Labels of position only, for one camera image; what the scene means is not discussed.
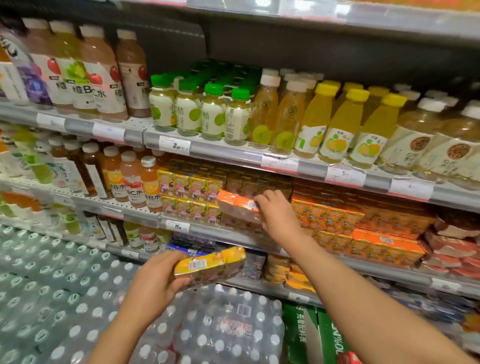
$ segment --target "yellow juice bottle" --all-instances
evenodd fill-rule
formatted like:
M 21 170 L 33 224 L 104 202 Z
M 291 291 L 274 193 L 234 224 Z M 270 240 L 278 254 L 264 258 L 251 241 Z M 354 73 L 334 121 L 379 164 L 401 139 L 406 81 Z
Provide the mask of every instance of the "yellow juice bottle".
M 324 132 L 330 122 L 333 100 L 337 91 L 337 86 L 326 83 L 318 84 L 315 88 L 315 97 L 305 110 L 293 148 L 293 153 L 297 156 L 313 158 L 317 154 Z
M 44 163 L 40 155 L 35 151 L 36 138 L 24 125 L 16 125 L 16 133 L 13 136 L 15 145 L 22 153 L 25 162 L 30 166 L 35 177 L 40 183 L 52 183 L 52 172 Z
M 375 164 L 389 173 L 406 174 L 410 171 L 442 126 L 440 112 L 444 107 L 442 101 L 423 98 L 415 110 L 402 112 L 395 132 Z
M 329 164 L 339 163 L 347 153 L 353 136 L 360 127 L 363 103 L 367 101 L 369 92 L 352 88 L 348 91 L 345 102 L 334 114 L 318 157 Z
M 338 110 L 338 108 L 340 107 L 340 105 L 342 105 L 344 103 L 345 99 L 347 98 L 347 93 L 351 89 L 363 90 L 363 85 L 356 84 L 355 82 L 345 82 L 343 84 L 342 93 L 333 103 L 332 116 L 335 115 L 335 113 Z
M 386 94 L 380 101 L 380 106 L 370 115 L 365 124 L 360 127 L 357 143 L 348 156 L 350 163 L 359 168 L 367 169 L 378 158 L 385 143 L 395 131 L 398 112 L 407 98 L 397 94 Z
M 480 147 L 480 108 L 467 106 L 460 119 L 445 120 L 413 167 L 419 178 L 443 183 Z
M 307 84 L 302 80 L 289 81 L 278 111 L 273 132 L 273 153 L 289 154 L 295 144 L 300 123 L 305 113 L 305 91 Z
M 251 140 L 249 145 L 265 149 L 272 143 L 275 117 L 278 109 L 278 85 L 280 76 L 263 74 L 260 90 L 252 106 Z

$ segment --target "beverage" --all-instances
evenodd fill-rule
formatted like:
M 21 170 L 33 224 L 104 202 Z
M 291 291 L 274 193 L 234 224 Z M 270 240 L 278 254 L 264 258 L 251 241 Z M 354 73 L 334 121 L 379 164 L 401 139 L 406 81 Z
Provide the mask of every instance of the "beverage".
M 129 151 L 121 154 L 120 164 L 123 183 L 127 189 L 128 199 L 133 207 L 144 207 L 146 205 L 145 192 L 142 187 L 142 164 L 136 158 L 135 152 Z
M 100 165 L 100 152 L 97 143 L 86 143 L 83 145 L 85 168 L 92 180 L 98 197 L 104 200 L 113 197 L 112 191 L 108 189 L 105 182 L 102 166 Z
M 413 167 L 414 175 L 437 183 L 445 182 L 453 171 L 462 167 L 474 151 L 480 146 L 480 108 L 468 106 L 462 111 L 460 119 L 446 120 L 426 146 L 423 155 Z
M 65 92 L 66 84 L 61 78 L 60 68 L 53 54 L 54 35 L 48 22 L 43 19 L 22 18 L 29 33 L 25 39 L 30 56 L 40 69 L 40 75 L 47 86 L 48 96 L 58 109 L 73 110 L 72 96 Z
M 355 82 L 345 82 L 343 84 L 342 93 L 340 94 L 340 96 L 336 99 L 336 101 L 333 104 L 332 116 L 335 115 L 335 113 L 339 109 L 339 107 L 345 102 L 345 100 L 347 99 L 347 93 L 351 89 L 363 90 L 363 85 L 356 84 Z
M 242 146 L 247 143 L 250 132 L 252 109 L 250 104 L 247 104 L 247 100 L 250 99 L 250 93 L 243 88 L 234 88 L 232 90 L 232 98 L 233 101 L 227 106 L 225 111 L 225 141 L 233 146 Z
M 80 55 L 82 41 L 75 35 L 72 23 L 55 20 L 50 22 L 50 27 L 55 33 L 52 46 L 55 61 L 66 85 L 65 91 L 72 99 L 73 108 L 83 118 L 94 118 L 98 115 L 98 110 Z
M 117 60 L 125 86 L 128 114 L 137 118 L 151 115 L 148 102 L 148 73 L 144 50 L 131 30 L 117 29 Z
M 52 173 L 50 168 L 42 161 L 35 151 L 36 138 L 34 134 L 23 125 L 15 126 L 14 135 L 15 145 L 22 153 L 25 162 L 30 166 L 32 172 L 38 181 L 42 184 L 52 183 Z
M 177 128 L 180 135 L 193 136 L 202 130 L 200 100 L 195 93 L 197 84 L 189 80 L 179 81 L 177 95 Z
M 360 127 L 363 103 L 368 95 L 368 91 L 358 88 L 352 88 L 347 92 L 345 101 L 328 125 L 318 155 L 321 160 L 329 164 L 342 161 L 353 136 Z
M 163 132 L 171 132 L 177 127 L 175 96 L 172 88 L 173 77 L 169 74 L 154 74 L 151 77 L 150 110 L 154 126 Z
M 442 101 L 423 98 L 416 110 L 402 113 L 376 164 L 389 173 L 406 174 L 410 171 L 442 126 L 440 112 L 444 108 Z
M 139 229 L 140 224 L 135 224 L 134 222 L 124 221 L 123 228 L 125 229 L 125 233 L 127 234 L 128 238 L 128 245 L 133 249 L 142 249 L 144 246 L 144 242 L 140 237 Z
M 67 157 L 55 161 L 61 163 L 66 169 L 70 191 L 83 192 L 87 197 L 96 196 L 95 186 L 83 162 L 83 154 L 80 152 L 80 142 L 78 140 L 65 140 L 63 145 L 67 150 Z
M 333 100 L 338 88 L 326 83 L 318 84 L 315 97 L 308 105 L 301 122 L 293 152 L 303 158 L 313 158 L 317 152 L 332 115 Z
M 119 202 L 128 201 L 127 188 L 120 170 L 121 157 L 119 149 L 116 146 L 107 146 L 103 149 L 103 154 L 105 155 L 104 169 L 107 172 L 113 197 Z
M 147 253 L 155 253 L 158 251 L 158 242 L 156 241 L 156 228 L 150 226 L 140 226 L 138 232 L 142 239 L 144 249 Z
M 222 86 L 217 84 L 205 85 L 206 97 L 202 101 L 202 138 L 220 140 L 225 136 L 225 101 Z
M 15 105 L 28 105 L 29 100 L 20 73 L 3 48 L 0 48 L 0 87 Z
M 397 94 L 382 97 L 380 106 L 370 115 L 357 132 L 356 144 L 348 156 L 358 168 L 370 168 L 381 153 L 385 143 L 395 131 L 399 109 L 407 98 Z
M 278 86 L 280 77 L 263 74 L 260 79 L 260 90 L 252 106 L 252 131 L 249 145 L 255 148 L 268 148 L 272 144 L 275 118 L 278 109 Z
M 289 81 L 275 118 L 273 143 L 270 150 L 274 153 L 288 154 L 295 145 L 300 123 L 305 112 L 306 83 Z
M 83 25 L 80 31 L 85 38 L 85 42 L 80 45 L 80 54 L 100 117 L 113 122 L 127 120 L 120 72 L 115 54 L 105 41 L 103 28 Z
M 156 174 L 159 166 L 156 164 L 156 159 L 153 156 L 143 157 L 141 163 L 144 168 L 140 178 L 145 191 L 147 207 L 152 212 L 160 212 L 162 211 L 162 200 Z
M 38 68 L 28 51 L 25 38 L 26 29 L 22 20 L 16 14 L 4 9 L 0 22 L 3 25 L 0 30 L 1 46 L 17 68 L 28 99 L 42 107 L 51 106 L 52 102 L 48 96 L 47 86 L 42 81 Z

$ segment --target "yellow bottle cap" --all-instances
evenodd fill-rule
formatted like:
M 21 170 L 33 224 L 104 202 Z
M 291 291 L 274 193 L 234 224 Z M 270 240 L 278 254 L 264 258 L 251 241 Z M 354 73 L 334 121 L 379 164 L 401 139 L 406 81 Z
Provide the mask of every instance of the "yellow bottle cap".
M 326 84 L 324 82 L 317 85 L 315 93 L 324 96 L 335 96 L 338 92 L 338 87 Z
M 367 90 L 352 88 L 347 92 L 347 99 L 352 101 L 365 102 L 367 101 L 369 95 L 370 92 L 368 92 Z
M 338 82 L 338 81 L 332 81 L 332 80 L 323 80 L 322 84 L 327 84 L 327 85 L 336 86 L 336 89 L 337 89 L 337 90 L 339 90 L 339 89 L 340 89 L 340 86 L 342 85 L 340 82 Z
M 407 102 L 407 98 L 399 94 L 386 94 L 382 97 L 381 103 L 394 108 L 401 108 Z
M 370 92 L 370 95 L 383 97 L 386 94 L 388 94 L 388 92 L 390 90 L 388 88 L 382 87 L 382 86 L 370 86 L 368 88 L 368 91 Z
M 345 82 L 343 84 L 342 91 L 348 92 L 349 90 L 356 88 L 358 90 L 363 90 L 363 85 L 361 84 L 356 84 L 355 82 Z

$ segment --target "plastic bottle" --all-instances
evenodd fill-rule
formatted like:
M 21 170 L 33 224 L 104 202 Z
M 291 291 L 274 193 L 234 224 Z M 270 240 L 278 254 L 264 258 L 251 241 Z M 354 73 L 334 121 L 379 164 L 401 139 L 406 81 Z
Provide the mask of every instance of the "plastic bottle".
M 121 154 L 120 170 L 123 182 L 127 188 L 128 199 L 133 207 L 146 205 L 145 192 L 142 187 L 142 164 L 135 156 L 135 152 L 129 151 Z
M 135 224 L 134 222 L 124 221 L 123 228 L 127 234 L 128 244 L 134 249 L 142 249 L 144 247 L 144 242 L 140 237 L 139 228 L 140 224 Z
M 332 117 L 335 115 L 335 113 L 338 110 L 338 108 L 340 107 L 340 105 L 342 105 L 345 102 L 345 100 L 347 98 L 347 93 L 351 89 L 363 90 L 363 85 L 356 84 L 355 82 L 345 82 L 343 84 L 342 93 L 340 94 L 340 96 L 336 99 L 336 101 L 333 104 Z
M 352 88 L 348 91 L 345 102 L 338 108 L 328 125 L 318 155 L 321 160 L 329 164 L 342 161 L 360 127 L 363 103 L 368 99 L 368 95 L 369 92 L 363 89 Z
M 42 184 L 52 183 L 50 168 L 48 168 L 35 151 L 36 139 L 34 134 L 24 125 L 16 125 L 15 129 L 15 145 L 22 153 L 25 162 L 30 166 L 37 180 Z
M 474 150 L 480 146 L 480 108 L 467 106 L 462 117 L 456 120 L 445 120 L 426 146 L 423 155 L 417 159 L 413 174 L 419 178 L 445 182 L 457 167 L 462 167 Z M 466 177 L 473 172 L 466 172 Z
M 197 84 L 189 80 L 179 81 L 179 93 L 176 99 L 177 128 L 180 135 L 193 136 L 202 130 L 200 100 L 195 90 Z
M 107 146 L 103 149 L 103 154 L 105 155 L 104 168 L 107 172 L 113 197 L 119 202 L 128 201 L 127 188 L 120 170 L 119 149 L 116 146 Z
M 80 55 L 82 41 L 77 38 L 72 23 L 55 20 L 50 26 L 56 35 L 53 39 L 55 60 L 75 111 L 84 119 L 97 117 L 92 85 Z
M 375 164 L 389 173 L 406 174 L 410 171 L 442 126 L 440 112 L 444 108 L 442 101 L 423 98 L 416 110 L 402 113 L 395 132 Z
M 82 25 L 85 42 L 80 46 L 85 69 L 91 83 L 97 109 L 102 119 L 120 122 L 128 119 L 115 54 L 105 41 L 103 28 Z
M 218 84 L 205 85 L 206 97 L 202 101 L 202 138 L 220 140 L 225 136 L 225 101 L 219 96 L 223 89 Z
M 260 90 L 252 106 L 252 135 L 250 146 L 259 149 L 268 148 L 272 144 L 278 110 L 278 86 L 280 76 L 263 74 L 260 79 Z
M 250 104 L 247 103 L 247 101 L 250 101 L 250 93 L 243 88 L 234 88 L 232 98 L 233 101 L 225 111 L 225 141 L 233 146 L 242 146 L 247 143 L 250 133 L 252 109 Z
M 140 178 L 145 191 L 147 207 L 152 212 L 162 211 L 162 199 L 160 198 L 160 189 L 158 186 L 157 170 L 159 166 L 153 156 L 143 157 L 141 160 L 144 167 Z
M 70 191 L 83 192 L 87 197 L 96 196 L 96 190 L 92 179 L 83 163 L 83 153 L 80 151 L 80 142 L 78 140 L 65 140 L 63 142 L 67 150 L 66 160 L 55 160 L 62 163 L 68 172 L 68 183 Z
M 295 80 L 287 83 L 276 113 L 273 143 L 270 150 L 278 154 L 289 154 L 295 145 L 300 123 L 305 113 L 305 91 L 307 84 Z
M 108 200 L 113 197 L 112 191 L 108 189 L 107 183 L 100 164 L 100 152 L 97 143 L 85 143 L 82 147 L 84 151 L 85 168 L 92 180 L 98 197 L 102 200 Z
M 0 48 L 0 87 L 14 105 L 28 105 L 29 100 L 20 73 L 3 48 Z
M 47 86 L 42 81 L 38 68 L 28 51 L 25 42 L 26 28 L 22 20 L 16 14 L 2 9 L 0 21 L 3 24 L 2 29 L 0 29 L 2 36 L 1 46 L 16 66 L 25 86 L 28 99 L 35 104 L 41 105 L 41 108 L 52 106 Z
M 171 132 L 177 127 L 177 107 L 172 88 L 173 77 L 170 74 L 154 74 L 151 77 L 150 110 L 153 125 L 162 132 Z
M 144 50 L 137 43 L 135 32 L 117 29 L 117 60 L 127 100 L 128 114 L 137 118 L 151 115 L 148 102 L 150 84 Z
M 140 226 L 138 230 L 142 242 L 144 243 L 144 249 L 147 253 L 158 252 L 158 242 L 156 241 L 156 228 L 150 226 Z
M 399 109 L 407 98 L 397 94 L 386 94 L 380 106 L 370 115 L 357 132 L 356 144 L 348 156 L 350 163 L 368 169 L 380 155 L 385 143 L 395 131 Z
M 67 86 L 61 78 L 60 68 L 55 61 L 53 45 L 54 35 L 50 32 L 48 22 L 43 19 L 22 18 L 29 33 L 25 43 L 30 56 L 40 69 L 40 75 L 47 86 L 48 96 L 58 109 L 73 110 L 72 96 L 66 92 Z
M 315 97 L 303 116 L 300 131 L 293 152 L 303 158 L 313 158 L 317 152 L 330 122 L 333 101 L 338 88 L 320 83 L 315 88 Z

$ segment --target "price tag holder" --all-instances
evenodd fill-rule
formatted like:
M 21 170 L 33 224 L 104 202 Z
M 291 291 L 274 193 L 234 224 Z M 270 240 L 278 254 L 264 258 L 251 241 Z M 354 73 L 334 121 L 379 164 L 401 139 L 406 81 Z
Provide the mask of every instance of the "price tag holder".
M 432 197 L 434 185 L 431 181 L 413 178 L 393 178 L 388 194 L 428 202 Z
M 294 292 L 288 293 L 288 299 L 297 302 L 308 303 L 310 301 L 310 297 L 304 296 L 303 294 L 298 294 Z
M 16 194 L 22 194 L 22 195 L 28 196 L 28 197 L 34 197 L 33 191 L 29 188 L 12 186 L 12 192 L 14 192 Z
M 367 175 L 364 171 L 342 164 L 331 164 L 327 169 L 325 182 L 346 187 L 363 187 Z
M 170 153 L 190 155 L 190 140 L 173 138 L 171 136 L 161 135 L 158 138 L 158 149 Z
M 449 280 L 432 277 L 432 284 L 430 287 L 440 292 L 457 293 L 460 288 L 462 288 L 462 285 L 458 282 L 451 282 Z
M 120 220 L 123 220 L 123 211 L 117 210 L 116 208 L 102 206 L 100 208 L 100 213 L 109 218 L 119 218 Z
M 133 251 L 127 250 L 127 249 L 122 249 L 121 254 L 123 256 L 127 256 L 128 258 L 133 258 L 133 259 L 138 259 L 138 257 L 140 256 L 139 252 L 133 252 Z
M 53 195 L 53 202 L 55 202 L 57 204 L 60 204 L 60 205 L 75 207 L 75 203 L 73 202 L 73 200 L 70 197 L 62 196 L 60 194 L 54 194 Z
M 273 172 L 298 174 L 299 159 L 295 157 L 263 154 L 260 167 L 263 170 L 271 170 Z
M 168 230 L 183 232 L 184 234 L 188 234 L 190 231 L 190 224 L 188 222 L 166 220 L 165 225 Z
M 125 136 L 125 129 L 119 126 L 107 125 L 99 121 L 93 124 L 93 135 L 99 140 L 108 140 L 114 143 L 125 144 L 123 138 Z
M 36 115 L 36 122 L 39 127 L 54 130 L 56 132 L 66 133 L 65 118 L 55 115 L 47 115 L 39 112 Z

